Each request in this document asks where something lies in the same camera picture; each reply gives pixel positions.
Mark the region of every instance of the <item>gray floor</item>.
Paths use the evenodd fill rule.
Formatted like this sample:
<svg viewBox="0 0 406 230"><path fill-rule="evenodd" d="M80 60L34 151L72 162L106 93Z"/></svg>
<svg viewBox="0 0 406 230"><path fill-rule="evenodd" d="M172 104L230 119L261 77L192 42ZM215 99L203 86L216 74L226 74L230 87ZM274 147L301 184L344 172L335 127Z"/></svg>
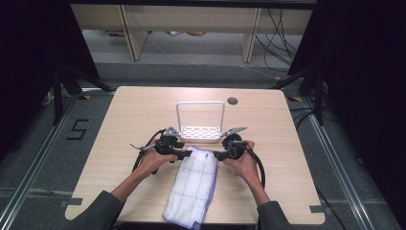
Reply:
<svg viewBox="0 0 406 230"><path fill-rule="evenodd" d="M100 31L84 31L83 34L102 80L114 87L160 85L267 88L276 82L275 78L286 78L284 72L266 67L263 49L257 41L251 62L244 63L237 34L207 33L192 36L182 33L171 36L165 32L152 32L138 61L130 59L122 37L110 37L106 32ZM299 36L286 38L295 47L301 41ZM276 52L288 58L283 51L276 49ZM266 62L273 68L285 70L288 67L274 57L267 56ZM91 86L86 82L81 85ZM300 80L286 86L283 90L286 97L298 96L299 85ZM63 202L75 189L111 99L112 96L91 96L89 100L75 102L11 229L57 229L67 221L64 218ZM305 106L294 101L288 102L288 105L291 109ZM292 111L292 119L301 113L302 110ZM375 229L400 229L366 169L354 161L356 151L333 112L326 109L323 114L328 136L344 163ZM85 128L86 133L80 141L68 141L67 137L78 135L71 131L76 119L89 119L89 122L81 123L79 127ZM32 125L19 140L20 149L10 152L1 162L0 207L6 206L13 190L23 179L52 128L52 121L53 105L49 104L36 114ZM362 229L308 119L302 122L298 134L316 187L327 198L333 212L344 222L347 229ZM295 229L343 229L323 200L322 204L326 207L327 220L324 224L295 226ZM217 226L215 229L230 227Z"/></svg>

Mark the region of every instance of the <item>small round object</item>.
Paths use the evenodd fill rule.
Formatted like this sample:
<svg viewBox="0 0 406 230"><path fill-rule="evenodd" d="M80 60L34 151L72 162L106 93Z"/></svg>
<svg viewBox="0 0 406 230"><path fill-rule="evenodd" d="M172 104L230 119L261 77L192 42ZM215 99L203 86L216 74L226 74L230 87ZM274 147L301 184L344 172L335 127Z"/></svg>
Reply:
<svg viewBox="0 0 406 230"><path fill-rule="evenodd" d="M231 97L231 98L227 99L227 103L231 104L231 105L236 105L236 104L238 104L238 99Z"/></svg>

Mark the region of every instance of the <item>person's left hand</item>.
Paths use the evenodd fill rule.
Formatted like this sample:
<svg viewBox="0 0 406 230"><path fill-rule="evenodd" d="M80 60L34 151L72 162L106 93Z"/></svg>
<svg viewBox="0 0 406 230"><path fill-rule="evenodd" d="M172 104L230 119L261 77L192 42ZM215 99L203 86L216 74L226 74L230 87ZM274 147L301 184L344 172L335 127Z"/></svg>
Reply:
<svg viewBox="0 0 406 230"><path fill-rule="evenodd" d="M142 172L144 178L147 178L152 172L158 170L158 168L165 162L176 160L176 155L161 155L155 150L155 148L151 148L144 153L137 171Z"/></svg>

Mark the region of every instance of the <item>aluminum rail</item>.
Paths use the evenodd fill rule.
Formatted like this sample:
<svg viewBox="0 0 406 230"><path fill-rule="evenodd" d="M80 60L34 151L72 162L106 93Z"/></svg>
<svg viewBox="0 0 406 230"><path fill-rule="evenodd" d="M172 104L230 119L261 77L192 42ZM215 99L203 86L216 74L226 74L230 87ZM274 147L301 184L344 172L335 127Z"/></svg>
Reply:
<svg viewBox="0 0 406 230"><path fill-rule="evenodd" d="M312 107L312 103L308 97L304 97L305 107ZM312 123L314 130L319 137L320 142L322 143L323 149L325 150L328 161L334 171L335 176L343 190L344 195L346 196L347 201L349 202L350 208L358 222L359 227L362 230L373 230L375 229L371 218L365 208L364 204L361 201L358 193L356 192L352 182L349 178L349 175L346 172L343 164L341 163L340 157L335 151L334 146L331 144L326 130L323 126L319 125L319 122L316 119L316 116L309 115L310 122Z"/></svg>
<svg viewBox="0 0 406 230"><path fill-rule="evenodd" d="M72 109L78 98L78 95L71 95L70 98L67 100L66 105L64 106L64 114L60 118L59 122L51 128L44 144L42 144L42 147L36 155L33 163L31 164L24 178L15 190L6 208L2 211L0 217L1 230L8 230L11 228L11 225L14 222L20 208L22 207L24 200L26 199L31 187L38 177L42 166L47 160L48 155L51 152L54 143L56 142L57 136L63 128L70 110Z"/></svg>

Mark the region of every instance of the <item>dark sleeve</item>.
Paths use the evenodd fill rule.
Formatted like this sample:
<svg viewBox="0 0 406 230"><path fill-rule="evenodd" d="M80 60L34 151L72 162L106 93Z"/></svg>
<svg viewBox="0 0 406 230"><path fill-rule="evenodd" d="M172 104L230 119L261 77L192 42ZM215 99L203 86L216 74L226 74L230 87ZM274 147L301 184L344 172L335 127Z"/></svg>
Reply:
<svg viewBox="0 0 406 230"><path fill-rule="evenodd" d="M263 230L288 230L293 229L287 221L278 201L269 201L258 208Z"/></svg>
<svg viewBox="0 0 406 230"><path fill-rule="evenodd" d="M72 219L62 229L64 230L102 230L108 229L110 222L121 211L122 203L110 193L103 191L76 218Z"/></svg>

